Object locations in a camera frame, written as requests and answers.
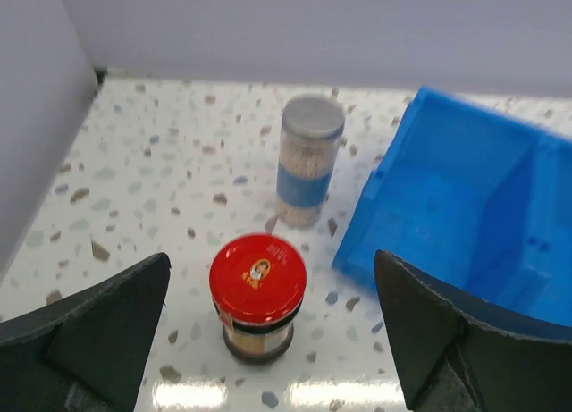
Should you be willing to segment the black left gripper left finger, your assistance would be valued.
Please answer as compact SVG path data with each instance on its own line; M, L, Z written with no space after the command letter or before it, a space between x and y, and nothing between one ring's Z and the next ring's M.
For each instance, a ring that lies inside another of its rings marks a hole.
M1 324L3 411L132 411L171 275L156 253Z

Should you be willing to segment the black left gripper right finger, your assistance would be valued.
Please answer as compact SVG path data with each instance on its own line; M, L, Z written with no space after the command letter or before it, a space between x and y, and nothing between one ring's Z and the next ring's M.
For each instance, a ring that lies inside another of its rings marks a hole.
M571 330L496 306L389 251L374 276L410 411L569 411Z

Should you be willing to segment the red-lid sauce jar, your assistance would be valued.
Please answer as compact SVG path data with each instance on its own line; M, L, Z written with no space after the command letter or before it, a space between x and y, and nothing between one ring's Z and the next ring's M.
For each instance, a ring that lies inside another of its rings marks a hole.
M227 243L211 264L209 288L232 355L252 365L281 357L306 287L304 260L288 241L251 233Z

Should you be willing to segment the toothpick jar blue label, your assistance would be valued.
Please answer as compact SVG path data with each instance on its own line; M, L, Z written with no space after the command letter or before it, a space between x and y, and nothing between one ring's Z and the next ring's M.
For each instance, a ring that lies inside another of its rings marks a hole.
M283 223L306 229L319 220L344 129L345 113L330 97L300 95L284 107L276 181Z

